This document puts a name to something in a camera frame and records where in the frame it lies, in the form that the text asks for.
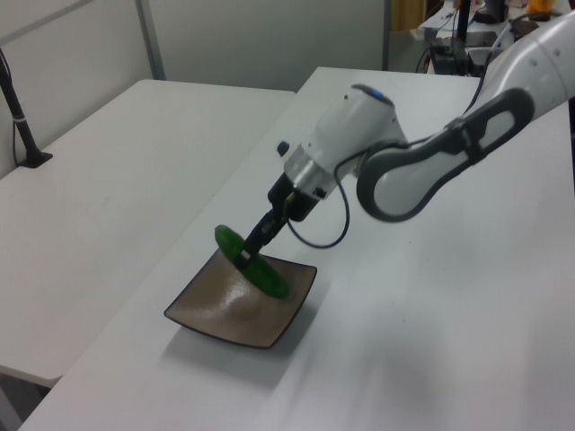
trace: black cable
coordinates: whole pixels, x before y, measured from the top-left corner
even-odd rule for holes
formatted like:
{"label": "black cable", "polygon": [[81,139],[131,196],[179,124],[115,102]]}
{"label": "black cable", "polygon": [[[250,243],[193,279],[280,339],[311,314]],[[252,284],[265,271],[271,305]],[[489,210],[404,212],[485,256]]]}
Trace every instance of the black cable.
{"label": "black cable", "polygon": [[423,50],[423,53],[421,54],[420,57],[420,61],[417,62],[417,65],[415,66],[415,73],[417,74],[420,70],[420,64],[421,64],[421,60],[425,57],[425,55],[428,53],[428,51],[431,49],[431,47],[427,47]]}
{"label": "black cable", "polygon": [[455,45],[454,40],[456,39],[456,22],[457,22],[457,14],[459,13],[459,8],[456,9],[454,14],[454,19],[451,24],[451,48]]}
{"label": "black cable", "polygon": [[325,250],[325,249],[330,249],[332,247],[335,247],[336,245],[338,245],[344,238],[345,235],[348,233],[349,230],[349,221],[351,219],[350,213],[349,213],[349,201],[348,201],[348,197],[345,194],[345,190],[343,189],[343,185],[341,184],[341,179],[340,179],[340,175],[338,174],[341,166],[343,166],[345,163],[350,162],[353,159],[356,159],[358,157],[361,157],[364,154],[368,154],[370,152],[378,152],[378,151],[382,151],[382,150],[386,150],[389,148],[402,148],[402,149],[408,149],[410,146],[418,144],[419,142],[425,140],[427,138],[424,139],[420,139],[418,141],[415,142],[411,142],[409,144],[402,144],[400,142],[397,141],[384,141],[384,142],[379,142],[379,143],[375,143],[373,145],[371,145],[369,148],[365,149],[365,150],[361,150],[355,154],[352,154],[349,157],[346,157],[345,159],[343,159],[341,162],[339,162],[335,168],[333,169],[333,178],[335,179],[335,182],[338,186],[338,189],[340,189],[340,193],[341,193],[341,198],[343,199],[343,205],[345,206],[345,225],[343,226],[343,230],[341,231],[341,234],[339,236],[339,238],[337,240],[335,240],[334,242],[331,242],[329,244],[315,244],[313,242],[309,242],[306,238],[304,238],[302,235],[300,235],[297,231],[296,228],[291,224],[291,222],[289,221],[289,215],[288,215],[288,205],[289,203],[286,201],[285,205],[284,205],[284,218],[286,220],[287,223],[287,227],[289,227],[289,230],[292,232],[292,234],[295,235],[295,237],[301,241],[303,244],[312,247],[313,249],[320,249],[320,250]]}
{"label": "black cable", "polygon": [[[544,17],[551,17],[551,16],[561,16],[561,14],[557,13],[557,12],[525,13],[523,15],[518,16],[514,20],[510,20],[509,23],[511,24],[511,28],[515,29],[515,25],[517,24],[517,22],[523,20],[524,18],[527,18],[527,17],[544,18]],[[479,79],[479,84],[477,85],[477,89],[475,90],[475,94],[473,95],[471,103],[469,103],[469,106],[467,107],[465,112],[470,110],[471,107],[477,102],[477,98],[479,97],[479,93],[482,91],[483,83],[485,82],[485,76],[487,75],[487,67],[489,66],[489,63],[491,62],[492,57],[493,57],[493,51],[490,50],[489,53],[487,54],[487,57],[485,58],[485,66],[483,66],[482,74],[481,74],[481,77]]]}
{"label": "black cable", "polygon": [[20,166],[16,158],[16,122],[14,120],[12,120],[12,157],[14,158],[16,167]]}

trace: white table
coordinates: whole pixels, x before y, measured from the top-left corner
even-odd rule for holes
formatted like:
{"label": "white table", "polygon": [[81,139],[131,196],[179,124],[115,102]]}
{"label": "white table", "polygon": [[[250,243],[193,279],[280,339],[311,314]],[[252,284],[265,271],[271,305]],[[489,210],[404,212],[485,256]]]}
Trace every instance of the white table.
{"label": "white table", "polygon": [[0,181],[0,373],[52,386],[293,98],[143,81]]}
{"label": "white table", "polygon": [[[354,83],[391,97],[415,139],[461,113],[477,80],[318,69],[22,431],[571,428],[566,106],[447,184],[409,222],[371,219],[347,178],[352,219],[341,246],[312,251],[281,232],[265,251],[319,272],[272,350],[209,339],[163,317],[216,248],[214,226],[245,234],[269,208],[282,169],[276,143],[305,139]],[[333,238],[342,212],[334,194],[299,229]]]}

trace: cable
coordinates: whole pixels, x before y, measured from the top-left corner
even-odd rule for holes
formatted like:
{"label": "cable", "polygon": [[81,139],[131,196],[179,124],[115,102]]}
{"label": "cable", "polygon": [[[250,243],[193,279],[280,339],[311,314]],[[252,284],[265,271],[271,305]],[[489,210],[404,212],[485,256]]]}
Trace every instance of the cable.
{"label": "cable", "polygon": [[459,8],[456,9],[454,13],[453,23],[451,24],[451,48],[455,45],[456,39],[456,21],[457,21],[457,14],[459,13]]}
{"label": "cable", "polygon": [[339,162],[335,168],[333,169],[333,178],[335,179],[335,182],[338,186],[338,189],[340,190],[341,193],[341,199],[343,200],[343,205],[345,206],[345,225],[343,226],[343,230],[341,231],[341,234],[339,236],[339,238],[337,240],[335,240],[334,242],[330,242],[329,244],[315,244],[313,242],[309,242],[306,238],[304,238],[301,234],[299,234],[296,231],[296,228],[291,224],[291,222],[289,221],[289,215],[288,215],[288,202],[286,201],[286,203],[284,204],[284,218],[286,220],[287,223],[287,227],[289,227],[289,230],[292,232],[292,234],[295,235],[295,237],[301,241],[303,244],[312,247],[313,249],[319,249],[319,250],[325,250],[325,249],[330,249],[332,247],[335,247],[336,245],[338,245],[341,241],[343,241],[343,239],[345,238],[345,236],[348,233],[349,230],[349,221],[351,219],[350,216],[350,212],[349,212],[349,201],[348,201],[348,197],[345,193],[345,190],[343,189],[343,185],[341,184],[341,179],[340,179],[340,175],[338,174],[341,166],[343,166],[345,163],[352,161],[353,159],[356,159],[358,157],[361,157],[364,154],[368,154],[370,152],[378,152],[378,151],[382,151],[382,150],[386,150],[389,148],[402,148],[402,149],[408,149],[409,147],[411,147],[412,145],[418,144],[419,142],[425,140],[427,138],[424,139],[420,139],[418,141],[414,141],[411,142],[409,144],[402,144],[398,141],[381,141],[378,143],[375,143],[373,145],[371,145],[369,148],[366,148],[364,150],[361,150],[355,154],[352,154],[349,157],[346,157],[345,159],[343,159],[341,162]]}
{"label": "cable", "polygon": [[0,59],[2,60],[2,63],[4,64],[4,67],[6,68],[6,72],[8,72],[8,77],[10,78],[10,82],[12,82],[12,72],[10,71],[10,66],[8,65],[8,60],[6,60],[6,57],[4,57],[4,52],[2,51],[1,48],[0,48]]}
{"label": "cable", "polygon": [[16,167],[20,166],[16,157],[16,122],[14,120],[12,120],[12,157]]}
{"label": "cable", "polygon": [[417,65],[415,66],[415,73],[418,74],[419,70],[420,70],[420,64],[421,64],[421,60],[425,57],[425,55],[428,53],[428,51],[431,49],[431,47],[427,47],[423,50],[423,53],[421,54],[420,57],[420,61],[417,62]]}
{"label": "cable", "polygon": [[501,41],[503,40],[503,38],[505,36],[507,36],[507,34],[511,31],[511,29],[515,29],[515,25],[517,24],[517,22],[523,20],[524,18],[527,17],[531,17],[531,18],[544,18],[547,16],[561,16],[560,13],[557,12],[538,12],[538,13],[525,13],[523,15],[518,16],[517,18],[515,18],[514,20],[509,21],[509,24],[507,27],[505,27],[505,30],[503,30],[503,32],[499,35],[499,37],[495,40],[495,42],[493,43],[493,45],[491,46],[491,49],[489,50],[489,52],[487,53],[487,57],[485,58],[485,66],[483,66],[483,70],[482,70],[482,74],[481,77],[479,79],[479,84],[477,85],[477,90],[475,90],[475,94],[473,95],[473,98],[471,100],[471,103],[469,103],[469,106],[467,107],[467,109],[465,110],[465,112],[467,112],[468,110],[470,110],[472,108],[472,106],[477,102],[477,98],[479,97],[479,93],[482,91],[483,88],[483,83],[485,82],[485,76],[487,75],[487,67],[489,66],[490,62],[491,62],[491,58],[493,57],[493,54],[495,52],[495,49],[497,49],[497,47],[500,45]]}

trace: metal pole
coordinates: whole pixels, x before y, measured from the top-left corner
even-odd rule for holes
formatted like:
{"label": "metal pole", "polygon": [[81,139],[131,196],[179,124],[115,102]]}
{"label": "metal pole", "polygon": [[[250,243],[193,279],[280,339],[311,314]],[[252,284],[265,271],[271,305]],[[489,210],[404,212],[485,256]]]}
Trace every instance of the metal pole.
{"label": "metal pole", "polygon": [[392,24],[392,0],[384,0],[384,49],[381,70],[389,70],[389,35]]}

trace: white wall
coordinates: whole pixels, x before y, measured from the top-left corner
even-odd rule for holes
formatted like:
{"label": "white wall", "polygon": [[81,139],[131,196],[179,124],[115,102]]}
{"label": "white wall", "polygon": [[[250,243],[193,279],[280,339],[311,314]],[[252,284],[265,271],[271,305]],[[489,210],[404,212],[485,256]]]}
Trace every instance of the white wall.
{"label": "white wall", "polygon": [[[40,148],[151,77],[133,0],[94,0],[2,49]],[[0,178],[13,169],[11,136],[12,115],[0,97]]]}
{"label": "white wall", "polygon": [[297,91],[318,66],[381,70],[384,0],[148,0],[168,80]]}

